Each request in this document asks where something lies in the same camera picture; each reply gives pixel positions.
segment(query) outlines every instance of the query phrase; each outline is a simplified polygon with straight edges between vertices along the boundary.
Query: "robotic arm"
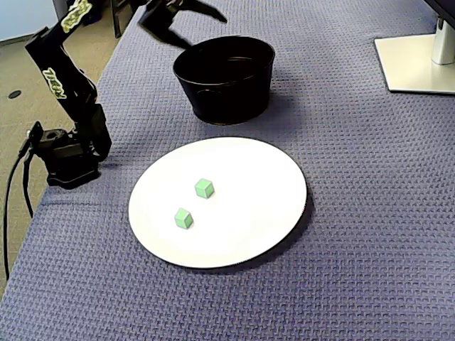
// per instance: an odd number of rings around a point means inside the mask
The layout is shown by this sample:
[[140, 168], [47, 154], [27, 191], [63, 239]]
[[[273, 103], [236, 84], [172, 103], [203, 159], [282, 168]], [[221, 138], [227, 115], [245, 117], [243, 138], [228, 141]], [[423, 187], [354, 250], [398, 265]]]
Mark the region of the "robotic arm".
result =
[[[106, 159], [112, 145], [105, 113], [97, 104], [95, 84], [79, 70], [63, 42], [92, 9], [91, 0], [76, 0], [69, 12], [52, 28], [37, 32], [26, 45], [51, 92], [75, 122], [75, 128], [44, 131], [36, 122], [29, 134], [31, 152], [43, 159], [48, 184], [72, 189], [97, 178], [98, 163]], [[169, 30], [179, 11], [195, 11], [227, 22], [213, 7], [197, 0], [151, 0], [139, 25], [154, 38], [180, 48], [191, 45]]]

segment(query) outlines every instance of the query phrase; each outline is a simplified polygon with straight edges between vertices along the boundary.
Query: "small cube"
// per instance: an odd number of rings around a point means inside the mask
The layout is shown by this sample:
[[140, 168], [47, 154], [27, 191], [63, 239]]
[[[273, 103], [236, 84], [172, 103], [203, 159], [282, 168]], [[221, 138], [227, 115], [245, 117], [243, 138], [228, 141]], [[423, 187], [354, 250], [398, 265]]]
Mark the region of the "small cube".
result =
[[200, 179], [199, 182], [196, 183], [195, 187], [196, 194], [200, 197], [204, 197], [205, 199], [210, 198], [210, 196], [215, 192], [212, 182], [206, 179]]
[[175, 218], [177, 226], [181, 227], [182, 229], [189, 229], [193, 224], [193, 217], [191, 217], [191, 213], [187, 210], [184, 210], [183, 208], [178, 209]]

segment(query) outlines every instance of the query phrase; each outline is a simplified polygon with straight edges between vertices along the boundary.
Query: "monitor stand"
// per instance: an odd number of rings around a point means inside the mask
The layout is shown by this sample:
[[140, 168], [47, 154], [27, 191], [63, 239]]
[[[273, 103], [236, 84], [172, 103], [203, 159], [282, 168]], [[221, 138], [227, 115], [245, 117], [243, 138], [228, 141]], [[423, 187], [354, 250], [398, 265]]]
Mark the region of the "monitor stand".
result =
[[391, 92], [455, 94], [455, 30], [439, 19], [436, 34], [376, 39]]

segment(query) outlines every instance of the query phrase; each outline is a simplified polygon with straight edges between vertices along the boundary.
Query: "bowl rim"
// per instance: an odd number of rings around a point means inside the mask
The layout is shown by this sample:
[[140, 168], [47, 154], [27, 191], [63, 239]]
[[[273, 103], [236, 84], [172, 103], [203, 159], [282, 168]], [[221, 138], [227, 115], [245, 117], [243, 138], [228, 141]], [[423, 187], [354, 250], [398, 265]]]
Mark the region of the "bowl rim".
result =
[[[213, 42], [214, 40], [221, 40], [221, 39], [226, 39], [226, 38], [240, 38], [240, 39], [249, 39], [249, 40], [255, 40], [255, 41], [258, 41], [262, 44], [265, 44], [267, 45], [271, 51], [272, 51], [272, 57], [270, 58], [270, 61], [261, 69], [258, 69], [257, 72], [255, 72], [253, 75], [250, 75], [248, 77], [244, 77], [242, 79], [239, 79], [239, 80], [233, 80], [231, 82], [222, 82], [222, 83], [201, 83], [201, 82], [194, 82], [192, 80], [187, 80], [186, 78], [184, 77], [181, 77], [180, 75], [177, 74], [176, 72], [176, 63], [184, 58], [185, 54], [193, 49], [196, 49], [198, 47], [200, 47], [202, 44], [206, 44], [206, 43], [210, 43], [210, 42]], [[257, 39], [257, 38], [253, 38], [253, 37], [247, 37], [247, 36], [221, 36], [221, 37], [217, 37], [217, 38], [213, 38], [213, 39], [208, 39], [208, 40], [205, 40], [205, 41], [201, 41], [200, 43], [198, 44], [195, 44], [193, 46], [191, 46], [190, 48], [184, 50], [177, 58], [176, 60], [173, 62], [173, 73], [174, 75], [182, 82], [185, 82], [185, 83], [189, 83], [189, 84], [193, 84], [193, 85], [202, 85], [202, 86], [221, 86], [221, 85], [234, 85], [235, 83], [238, 83], [238, 82], [242, 82], [244, 80], [248, 80], [250, 78], [253, 78], [255, 77], [258, 73], [261, 73], [263, 70], [266, 70], [267, 68], [270, 67], [271, 64], [273, 64], [274, 62], [274, 59], [275, 59], [275, 56], [276, 56], [276, 53], [275, 53], [275, 49], [273, 48], [273, 46], [271, 46], [270, 44], [266, 43], [265, 41], [263, 40], [260, 40], [260, 39]]]

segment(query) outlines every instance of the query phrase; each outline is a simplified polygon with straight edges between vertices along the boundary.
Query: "table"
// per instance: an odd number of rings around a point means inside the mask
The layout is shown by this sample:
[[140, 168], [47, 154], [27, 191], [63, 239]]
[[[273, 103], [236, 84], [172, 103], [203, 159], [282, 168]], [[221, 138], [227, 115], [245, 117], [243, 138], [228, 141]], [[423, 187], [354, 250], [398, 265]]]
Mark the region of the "table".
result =
[[[5, 340], [455, 338], [455, 99], [387, 91], [374, 39], [430, 33], [417, 0], [211, 0], [227, 25], [182, 13], [194, 43], [274, 46], [272, 98], [238, 126], [198, 121], [172, 73], [180, 50], [135, 25], [98, 84], [113, 145], [102, 176], [49, 188], [0, 305]], [[212, 136], [287, 152], [309, 186], [278, 249], [210, 273], [135, 240], [128, 199], [165, 153]]]

